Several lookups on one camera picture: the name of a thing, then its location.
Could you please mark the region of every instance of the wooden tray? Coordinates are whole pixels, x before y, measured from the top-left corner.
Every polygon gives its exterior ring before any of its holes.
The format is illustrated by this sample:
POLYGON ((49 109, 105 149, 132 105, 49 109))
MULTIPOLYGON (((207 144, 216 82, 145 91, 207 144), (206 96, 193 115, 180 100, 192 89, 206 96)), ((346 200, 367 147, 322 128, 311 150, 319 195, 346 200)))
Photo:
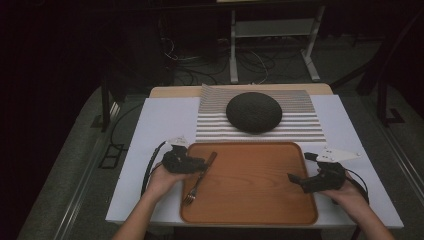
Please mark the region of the wooden tray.
MULTIPOLYGON (((307 177, 295 143, 195 143, 188 155, 218 155, 181 218, 188 223, 238 225, 310 225, 317 217, 313 195, 303 193, 287 173, 307 177)), ((182 199, 197 175, 184 181, 182 199)))

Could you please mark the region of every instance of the utensil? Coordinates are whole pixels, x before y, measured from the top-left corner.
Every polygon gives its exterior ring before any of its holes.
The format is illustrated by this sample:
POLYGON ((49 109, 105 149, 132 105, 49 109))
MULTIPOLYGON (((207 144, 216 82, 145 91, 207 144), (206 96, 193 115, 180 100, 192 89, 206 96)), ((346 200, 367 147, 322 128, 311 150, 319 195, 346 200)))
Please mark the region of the utensil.
POLYGON ((190 205, 194 201, 194 199, 196 199, 197 189, 199 188, 199 185, 202 182, 203 178, 205 177, 209 167, 212 165, 213 161, 215 160, 216 155, 217 155, 216 152, 212 152, 211 155, 209 156, 209 159, 206 162, 208 167, 206 168, 206 170, 204 170, 203 172, 199 174, 196 184, 194 184, 194 187, 190 190, 190 192, 188 192, 187 196, 183 200, 183 204, 185 206, 190 205))

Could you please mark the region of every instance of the human arm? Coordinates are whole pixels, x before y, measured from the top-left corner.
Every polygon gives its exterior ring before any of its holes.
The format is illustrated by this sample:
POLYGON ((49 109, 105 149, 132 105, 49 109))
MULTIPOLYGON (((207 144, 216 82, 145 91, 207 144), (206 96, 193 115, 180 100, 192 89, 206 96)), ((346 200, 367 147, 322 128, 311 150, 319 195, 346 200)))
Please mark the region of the human arm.
POLYGON ((150 177, 146 191, 113 239, 143 239, 156 204, 176 182, 189 176, 190 174, 169 173, 162 165, 157 167, 150 177))
POLYGON ((352 221, 358 224, 368 240, 394 239, 359 190, 350 181, 345 181, 339 190, 326 190, 320 193, 336 201, 352 221))

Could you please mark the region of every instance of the floor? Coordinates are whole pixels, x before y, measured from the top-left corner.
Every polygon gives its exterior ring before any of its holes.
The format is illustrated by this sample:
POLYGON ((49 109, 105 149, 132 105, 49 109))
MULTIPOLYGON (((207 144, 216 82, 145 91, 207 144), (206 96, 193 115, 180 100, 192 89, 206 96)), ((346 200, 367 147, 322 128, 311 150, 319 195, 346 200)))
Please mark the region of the floor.
MULTIPOLYGON (((306 39, 303 38, 260 38, 238 42, 240 84, 310 83, 300 56, 300 49, 305 43, 306 39)), ((380 44, 364 42, 353 46, 352 43, 353 38, 349 36, 318 39, 312 59, 322 82, 331 84, 361 66, 372 58, 380 44)), ((229 84, 226 40, 220 40, 219 46, 221 54, 217 60, 205 59, 184 49, 169 53, 171 57, 172 54, 178 55, 180 59, 174 71, 174 84, 229 84)), ((375 116, 375 95, 359 96, 355 92, 360 79, 361 76, 354 78, 334 89, 334 93, 340 96, 367 154, 404 222, 403 229, 391 231, 396 239, 420 239, 424 236, 421 226, 424 222, 424 202, 420 196, 422 189, 414 187, 416 178, 411 177, 401 159, 406 157, 418 173, 424 173, 423 164, 419 161, 424 150, 424 121, 395 89, 390 88, 389 106, 400 112, 405 123, 383 127, 375 116)), ((111 126, 107 131, 101 132, 96 124, 93 125, 96 117, 101 115, 99 89, 91 95, 81 109, 19 239, 111 238, 119 226, 104 219, 125 161, 125 152, 114 169, 98 168, 98 164, 109 143, 122 143, 126 147, 130 144, 146 97, 146 94, 132 93, 127 95, 125 101, 113 105, 111 126)), ((174 230, 152 226, 151 231, 162 235, 164 239, 170 239, 169 234, 174 230)), ((231 236, 234 231, 227 231, 226 234, 231 236)), ((325 240, 350 239, 352 231, 353 229, 325 229, 321 232, 321 237, 325 240)), ((273 230, 261 232, 251 239, 271 239, 266 234, 274 233, 273 230)))

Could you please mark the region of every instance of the white table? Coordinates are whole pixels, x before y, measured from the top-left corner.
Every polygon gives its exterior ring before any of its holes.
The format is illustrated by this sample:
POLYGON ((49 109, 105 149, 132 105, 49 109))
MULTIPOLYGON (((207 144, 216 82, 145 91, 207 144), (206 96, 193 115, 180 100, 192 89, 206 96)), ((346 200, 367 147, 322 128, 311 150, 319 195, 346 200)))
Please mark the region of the white table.
MULTIPOLYGON (((366 181, 371 207, 383 223, 388 228, 402 228, 403 223, 377 176, 340 98, 337 95, 311 95, 311 99, 324 130, 327 146, 361 155, 358 159, 342 162, 342 165, 355 171, 366 181)), ((184 136, 190 143, 195 142, 199 102, 199 97, 146 99, 106 216, 107 221, 119 224, 128 217, 140 198, 140 189, 147 164, 154 149, 161 142, 178 136, 184 136)), ((322 143, 298 144, 303 152, 320 153, 325 147, 325 144, 322 143)), ((171 150, 170 146, 162 147, 156 161, 160 161, 163 154, 169 150, 171 150)), ((306 167, 310 176, 317 174, 316 163, 306 161, 306 167)), ((181 191, 182 183, 177 183, 158 203, 151 219, 152 224, 188 226, 179 215, 181 191)), ((314 196, 319 217, 317 222, 308 228, 354 225, 345 212, 339 206, 334 205, 329 198, 317 193, 314 196)))

